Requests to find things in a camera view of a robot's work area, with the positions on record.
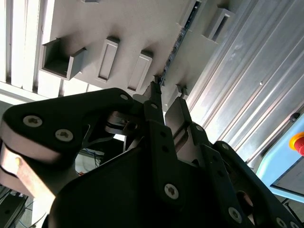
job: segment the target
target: aluminum profile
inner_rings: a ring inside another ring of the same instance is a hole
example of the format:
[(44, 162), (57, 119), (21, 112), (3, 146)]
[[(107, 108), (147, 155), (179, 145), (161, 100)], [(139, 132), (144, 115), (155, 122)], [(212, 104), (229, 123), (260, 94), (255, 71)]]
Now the aluminum profile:
[(98, 79), (107, 82), (118, 49), (119, 40), (107, 38), (101, 51)]
[(187, 99), (209, 140), (226, 141), (247, 162), (304, 105), (303, 8), (298, 0), (243, 5)]
[(139, 55), (131, 79), (128, 84), (128, 90), (137, 92), (141, 89), (144, 79), (152, 62), (152, 57), (141, 52)]

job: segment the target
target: screw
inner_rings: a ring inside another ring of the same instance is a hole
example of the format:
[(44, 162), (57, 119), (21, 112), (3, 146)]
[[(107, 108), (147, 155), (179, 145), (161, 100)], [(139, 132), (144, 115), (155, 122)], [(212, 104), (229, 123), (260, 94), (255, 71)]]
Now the screw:
[(153, 103), (152, 103), (151, 106), (152, 106), (153, 108), (157, 109), (156, 104), (153, 104)]
[(42, 120), (35, 115), (28, 115), (23, 118), (23, 123), (28, 127), (39, 127), (42, 125)]
[(201, 126), (199, 126), (199, 125), (196, 125), (196, 129), (198, 129), (200, 132), (202, 132), (204, 129), (201, 127)]
[(233, 207), (228, 208), (229, 215), (235, 220), (237, 223), (242, 223), (242, 216), (240, 215), (239, 211)]
[(165, 193), (167, 196), (169, 196), (171, 199), (177, 199), (179, 197), (179, 191), (177, 188), (172, 184), (166, 184), (165, 185)]
[(70, 142), (73, 139), (73, 134), (67, 129), (60, 129), (56, 131), (55, 136), (58, 140), (63, 142)]
[(281, 218), (277, 217), (276, 222), (279, 224), (280, 227), (287, 228), (287, 225), (284, 223), (284, 221)]
[(222, 147), (223, 147), (225, 150), (229, 150), (229, 147), (228, 147), (226, 144), (224, 144), (224, 143), (222, 143)]
[(292, 221), (290, 222), (290, 225), (292, 228), (299, 228), (299, 226)]
[(121, 94), (120, 97), (123, 99), (123, 100), (128, 100), (128, 97), (124, 94)]

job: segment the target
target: rectangular slot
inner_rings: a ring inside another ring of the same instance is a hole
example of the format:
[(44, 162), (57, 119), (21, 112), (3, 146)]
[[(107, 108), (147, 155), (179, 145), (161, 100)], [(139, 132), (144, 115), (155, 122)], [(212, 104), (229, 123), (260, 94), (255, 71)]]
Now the rectangular slot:
[(217, 40), (217, 38), (218, 38), (218, 36), (219, 36), (221, 30), (223, 29), (223, 27), (224, 27), (226, 21), (228, 20), (228, 18), (229, 18), (229, 17), (225, 15), (225, 16), (223, 17), (222, 21), (220, 22), (220, 24), (219, 24), (219, 26), (218, 26), (218, 29), (215, 31), (215, 33), (214, 33), (214, 35), (213, 35), (213, 37), (212, 37), (212, 40), (213, 40), (214, 42)]
[(128, 89), (132, 91), (138, 91), (146, 78), (147, 72), (151, 65), (152, 58), (141, 53), (136, 62), (134, 71), (132, 73), (131, 80), (128, 85)]
[(115, 59), (115, 55), (118, 48), (118, 43), (109, 39), (106, 39), (101, 52), (100, 59), (100, 71), (98, 78), (107, 81), (112, 69), (112, 65)]
[(233, 15), (234, 14), (227, 9), (218, 8), (203, 35), (214, 42), (218, 42), (219, 37), (226, 30), (228, 22), (231, 21), (230, 17)]

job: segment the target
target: gray surface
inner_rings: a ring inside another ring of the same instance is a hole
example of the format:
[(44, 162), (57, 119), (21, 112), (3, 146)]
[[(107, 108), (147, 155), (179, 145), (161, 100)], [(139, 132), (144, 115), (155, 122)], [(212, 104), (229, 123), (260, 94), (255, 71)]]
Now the gray surface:
[(243, 6), (187, 103), (211, 142), (226, 141), (249, 162), (304, 104), (304, 2)]
[(51, 40), (62, 38), (69, 55), (86, 47), (85, 68), (75, 78), (90, 83), (98, 75), (103, 42), (108, 36), (120, 39), (111, 75), (101, 88), (127, 89), (142, 50), (153, 53), (153, 61), (139, 93), (159, 74), (169, 56), (181, 26), (178, 22), (188, 6), (185, 0), (116, 0), (88, 4), (55, 0)]
[(287, 170), (277, 181), (273, 183), (274, 187), (292, 191), (296, 194), (304, 195), (304, 159), (303, 157), (298, 162)]

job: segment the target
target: cable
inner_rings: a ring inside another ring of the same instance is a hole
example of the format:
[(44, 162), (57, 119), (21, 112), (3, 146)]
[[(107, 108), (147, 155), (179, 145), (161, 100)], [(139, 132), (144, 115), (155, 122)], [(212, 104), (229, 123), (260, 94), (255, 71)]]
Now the cable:
[(26, 208), (28, 208), (30, 205), (32, 205), (34, 203), (34, 201), (33, 202), (31, 202), (30, 204), (28, 204), (26, 207), (25, 207), (25, 209)]
[(24, 226), (25, 228), (35, 227), (35, 225), (36, 225), (37, 223), (39, 223), (39, 221), (42, 220), (43, 217), (44, 217), (45, 215), (46, 215), (46, 213), (44, 213), (44, 215), (43, 215), (37, 222), (35, 222), (33, 225), (31, 225), (30, 227), (26, 227), (21, 221), (19, 221), (19, 223), (20, 223), (22, 226)]
[(23, 227), (28, 228), (28, 227), (26, 227), (20, 220), (19, 220), (19, 223), (20, 223)]
[(29, 228), (31, 228), (31, 227), (35, 227), (35, 225), (37, 224), (37, 223), (39, 223), (39, 221), (40, 220), (42, 220), (43, 219), (43, 217), (46, 215), (46, 212), (44, 213), (44, 215), (37, 221), (37, 222), (35, 222), (33, 225), (31, 225)]

